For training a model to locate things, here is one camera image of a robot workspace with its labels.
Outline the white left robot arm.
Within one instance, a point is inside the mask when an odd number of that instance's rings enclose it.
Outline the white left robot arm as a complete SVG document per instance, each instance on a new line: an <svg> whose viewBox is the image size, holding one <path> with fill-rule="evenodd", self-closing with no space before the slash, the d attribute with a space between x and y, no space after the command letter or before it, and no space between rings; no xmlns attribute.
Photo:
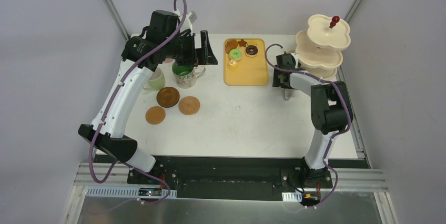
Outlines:
<svg viewBox="0 0 446 224"><path fill-rule="evenodd" d="M147 184L160 179L156 159L143 151L138 142L125 136L125 129L136 100L157 67L167 58L179 66L216 65L206 30L200 32L201 47L195 46L195 33L188 16L179 11L156 10L140 35L132 36L121 54L118 75L106 101L89 124L82 124L78 134L116 161L140 171Z"/></svg>

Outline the star-shaped chocolate cookie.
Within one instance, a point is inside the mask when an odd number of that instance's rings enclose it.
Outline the star-shaped chocolate cookie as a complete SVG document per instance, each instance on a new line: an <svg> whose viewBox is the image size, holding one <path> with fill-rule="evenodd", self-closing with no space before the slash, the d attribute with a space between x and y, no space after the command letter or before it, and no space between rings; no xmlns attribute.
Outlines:
<svg viewBox="0 0 446 224"><path fill-rule="evenodd" d="M247 46L247 42L244 39L238 40L238 46L239 47L246 47Z"/></svg>

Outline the yellow cream tart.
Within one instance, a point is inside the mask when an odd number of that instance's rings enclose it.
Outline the yellow cream tart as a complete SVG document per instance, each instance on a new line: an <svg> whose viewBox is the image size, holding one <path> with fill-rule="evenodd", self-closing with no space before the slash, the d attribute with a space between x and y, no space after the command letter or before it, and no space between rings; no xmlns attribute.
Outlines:
<svg viewBox="0 0 446 224"><path fill-rule="evenodd" d="M230 59L227 63L227 68L231 71L236 71L238 69L238 61Z"/></svg>

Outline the orange round coaster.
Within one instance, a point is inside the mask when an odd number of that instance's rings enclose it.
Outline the orange round coaster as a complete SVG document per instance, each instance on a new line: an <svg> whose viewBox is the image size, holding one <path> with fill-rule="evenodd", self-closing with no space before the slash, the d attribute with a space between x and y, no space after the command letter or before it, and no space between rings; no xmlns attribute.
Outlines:
<svg viewBox="0 0 446 224"><path fill-rule="evenodd" d="M146 111L145 119L151 125L157 125L164 121L166 117L165 110L160 106L151 107Z"/></svg>

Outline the floral mug with green inside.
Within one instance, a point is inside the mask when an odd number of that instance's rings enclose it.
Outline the floral mug with green inside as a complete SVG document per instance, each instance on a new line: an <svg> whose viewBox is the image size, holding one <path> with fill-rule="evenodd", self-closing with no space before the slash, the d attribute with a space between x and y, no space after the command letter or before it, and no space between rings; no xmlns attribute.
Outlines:
<svg viewBox="0 0 446 224"><path fill-rule="evenodd" d="M190 89L195 86L197 79L206 72L205 66L178 66L173 63L172 72L178 87Z"/></svg>

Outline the cream three-tier cake stand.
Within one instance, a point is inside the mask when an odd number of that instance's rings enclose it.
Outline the cream three-tier cake stand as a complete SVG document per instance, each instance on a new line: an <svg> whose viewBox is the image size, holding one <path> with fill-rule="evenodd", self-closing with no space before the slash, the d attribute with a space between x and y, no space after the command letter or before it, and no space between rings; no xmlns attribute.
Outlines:
<svg viewBox="0 0 446 224"><path fill-rule="evenodd" d="M339 16L315 14L308 18L308 28L296 34L295 43L301 67L331 80L343 62L342 51L351 44L350 26Z"/></svg>

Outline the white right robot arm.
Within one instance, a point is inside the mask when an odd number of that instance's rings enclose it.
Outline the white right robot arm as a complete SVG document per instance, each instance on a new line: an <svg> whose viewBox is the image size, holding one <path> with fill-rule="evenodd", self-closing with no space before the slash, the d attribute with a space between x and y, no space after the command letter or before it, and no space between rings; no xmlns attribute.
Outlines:
<svg viewBox="0 0 446 224"><path fill-rule="evenodd" d="M296 53L281 54L273 65L273 87L296 89L310 97L310 117L315 128L304 156L299 182L312 187L328 170L328 157L336 138L346 133L353 113L345 82L321 79L296 67Z"/></svg>

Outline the yellow plastic tray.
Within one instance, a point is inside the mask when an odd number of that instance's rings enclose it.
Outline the yellow plastic tray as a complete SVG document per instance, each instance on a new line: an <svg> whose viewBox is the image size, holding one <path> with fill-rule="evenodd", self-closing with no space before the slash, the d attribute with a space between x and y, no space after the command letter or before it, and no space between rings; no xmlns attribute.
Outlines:
<svg viewBox="0 0 446 224"><path fill-rule="evenodd" d="M230 60L228 54L225 53L225 44L227 41L235 39L244 39L248 45L258 47L256 57L248 57L245 54L245 48L237 47L242 51L242 59L238 61L238 69L231 71L227 68ZM265 42L261 38L228 38L224 42L224 81L227 85L233 86L264 86L269 83L268 66L265 59Z"/></svg>

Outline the light woven round coaster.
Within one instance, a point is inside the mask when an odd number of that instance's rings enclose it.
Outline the light woven round coaster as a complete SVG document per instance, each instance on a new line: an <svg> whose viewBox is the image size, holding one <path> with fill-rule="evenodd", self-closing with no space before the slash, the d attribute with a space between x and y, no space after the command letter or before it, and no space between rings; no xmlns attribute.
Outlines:
<svg viewBox="0 0 446 224"><path fill-rule="evenodd" d="M194 96L187 96L180 100L178 108L184 115L193 115L199 111L200 101Z"/></svg>

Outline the dark brown wooden coaster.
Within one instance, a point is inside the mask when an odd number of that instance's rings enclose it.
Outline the dark brown wooden coaster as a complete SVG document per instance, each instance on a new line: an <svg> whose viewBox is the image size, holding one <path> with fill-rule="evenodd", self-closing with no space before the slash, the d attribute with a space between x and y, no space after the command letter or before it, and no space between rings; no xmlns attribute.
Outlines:
<svg viewBox="0 0 446 224"><path fill-rule="evenodd" d="M162 88L156 96L157 103L164 108L170 108L179 102L180 93L174 87Z"/></svg>

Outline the metal tongs with black tips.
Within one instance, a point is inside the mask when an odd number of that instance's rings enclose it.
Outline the metal tongs with black tips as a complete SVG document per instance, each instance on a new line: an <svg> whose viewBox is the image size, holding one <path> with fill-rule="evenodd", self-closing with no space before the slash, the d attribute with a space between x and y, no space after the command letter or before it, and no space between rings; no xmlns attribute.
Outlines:
<svg viewBox="0 0 446 224"><path fill-rule="evenodd" d="M289 101L292 97L293 90L292 89L284 89L283 90L283 98L285 101Z"/></svg>

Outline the green frosted donut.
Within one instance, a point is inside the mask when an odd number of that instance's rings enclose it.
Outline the green frosted donut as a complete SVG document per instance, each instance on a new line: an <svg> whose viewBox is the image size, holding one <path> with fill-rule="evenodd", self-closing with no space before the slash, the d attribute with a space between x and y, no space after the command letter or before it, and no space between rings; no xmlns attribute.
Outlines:
<svg viewBox="0 0 446 224"><path fill-rule="evenodd" d="M235 60L235 61L239 61L242 59L242 51L240 49L232 49L229 54L228 57L230 60Z"/></svg>

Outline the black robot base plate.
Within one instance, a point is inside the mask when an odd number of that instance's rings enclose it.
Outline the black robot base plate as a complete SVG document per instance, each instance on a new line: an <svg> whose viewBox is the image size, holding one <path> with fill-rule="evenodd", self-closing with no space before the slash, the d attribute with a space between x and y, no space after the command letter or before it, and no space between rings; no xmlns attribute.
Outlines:
<svg viewBox="0 0 446 224"><path fill-rule="evenodd" d="M302 158L156 156L150 175L163 179L178 198L280 201L299 189L330 190L327 169L308 178Z"/></svg>

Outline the light green mug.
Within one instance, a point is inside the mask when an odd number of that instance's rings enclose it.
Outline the light green mug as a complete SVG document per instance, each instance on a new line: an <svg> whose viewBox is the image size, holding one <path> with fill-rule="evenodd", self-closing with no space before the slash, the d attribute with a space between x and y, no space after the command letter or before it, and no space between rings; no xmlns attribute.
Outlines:
<svg viewBox="0 0 446 224"><path fill-rule="evenodd" d="M165 76L160 68L157 68L155 72L151 75L143 90L161 90L165 87Z"/></svg>

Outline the chocolate sprinkled donut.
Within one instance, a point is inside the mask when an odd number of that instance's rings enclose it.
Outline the chocolate sprinkled donut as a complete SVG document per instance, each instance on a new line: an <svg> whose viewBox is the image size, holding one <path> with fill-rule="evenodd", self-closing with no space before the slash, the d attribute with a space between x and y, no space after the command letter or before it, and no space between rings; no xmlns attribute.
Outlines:
<svg viewBox="0 0 446 224"><path fill-rule="evenodd" d="M257 56L257 54L258 54L258 47L257 46L255 46L255 45L248 45L246 48L245 48L245 54L246 54L246 56L248 56L248 57L256 57Z"/></svg>

